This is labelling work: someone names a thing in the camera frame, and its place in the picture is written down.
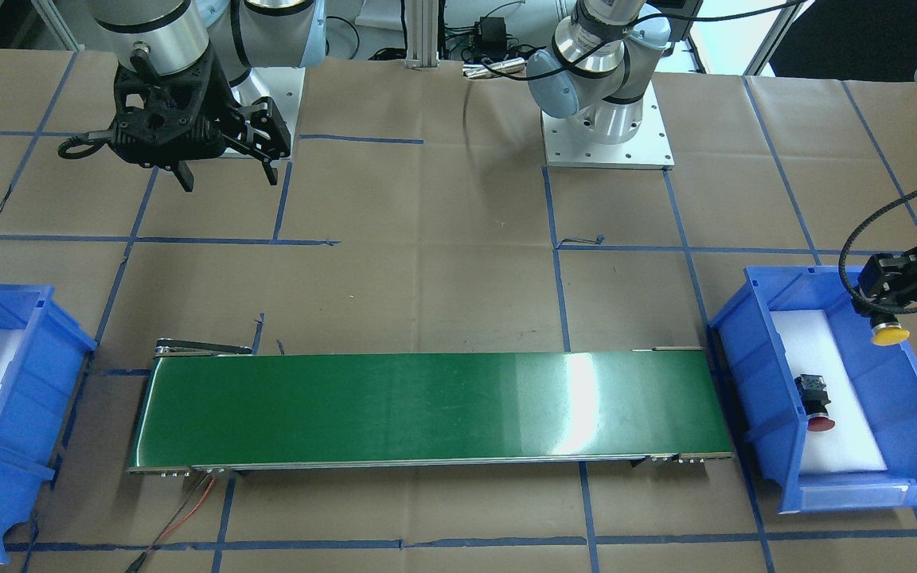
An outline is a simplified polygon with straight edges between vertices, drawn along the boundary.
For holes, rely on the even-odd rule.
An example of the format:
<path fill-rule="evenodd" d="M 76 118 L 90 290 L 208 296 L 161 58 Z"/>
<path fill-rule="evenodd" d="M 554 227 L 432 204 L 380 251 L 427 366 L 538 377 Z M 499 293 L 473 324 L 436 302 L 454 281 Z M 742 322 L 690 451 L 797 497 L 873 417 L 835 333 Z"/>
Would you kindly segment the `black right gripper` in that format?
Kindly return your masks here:
<path fill-rule="evenodd" d="M 212 47 L 189 68 L 163 75 L 146 45 L 135 43 L 130 67 L 116 70 L 114 101 L 113 151 L 128 163 L 171 167 L 187 193 L 194 176 L 185 161 L 217 158 L 229 148 L 258 160 L 276 185 L 275 164 L 291 155 L 291 131 L 275 100 L 239 107 Z"/>

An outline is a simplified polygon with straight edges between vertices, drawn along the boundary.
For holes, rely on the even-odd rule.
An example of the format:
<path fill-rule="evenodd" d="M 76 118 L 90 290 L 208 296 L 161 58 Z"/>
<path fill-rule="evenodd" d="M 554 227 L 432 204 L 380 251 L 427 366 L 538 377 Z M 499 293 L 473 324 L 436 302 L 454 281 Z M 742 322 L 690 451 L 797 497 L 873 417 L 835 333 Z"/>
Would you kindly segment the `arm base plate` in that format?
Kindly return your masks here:
<path fill-rule="evenodd" d="M 242 80 L 233 77 L 230 83 L 232 95 L 241 105 L 251 105 L 263 96 L 272 98 L 290 133 L 290 153 L 284 160 L 291 159 L 295 152 L 296 123 L 302 104 L 305 75 L 304 68 L 252 68 L 250 75 Z"/>
<path fill-rule="evenodd" d="M 549 166 L 669 170 L 676 165 L 652 84 L 636 102 L 602 100 L 570 119 L 543 112 L 541 122 Z"/>

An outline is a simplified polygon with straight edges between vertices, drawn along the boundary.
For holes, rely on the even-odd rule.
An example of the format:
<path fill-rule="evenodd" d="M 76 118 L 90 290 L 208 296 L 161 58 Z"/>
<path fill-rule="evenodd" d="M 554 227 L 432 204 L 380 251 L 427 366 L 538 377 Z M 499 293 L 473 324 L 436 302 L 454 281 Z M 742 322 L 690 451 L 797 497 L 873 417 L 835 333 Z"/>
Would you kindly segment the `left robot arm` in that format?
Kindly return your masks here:
<path fill-rule="evenodd" d="M 579 1 L 558 22 L 551 43 L 525 59 L 525 77 L 541 109 L 550 162 L 597 168 L 663 168 L 673 164 L 652 108 L 652 77 L 670 45 L 676 14 L 644 1 Z M 917 246 L 876 253 L 856 279 L 845 268 L 852 247 L 874 221 L 917 198 L 917 189 L 880 207 L 850 233 L 838 272 L 856 312 L 874 329 L 896 329 L 917 314 Z"/>

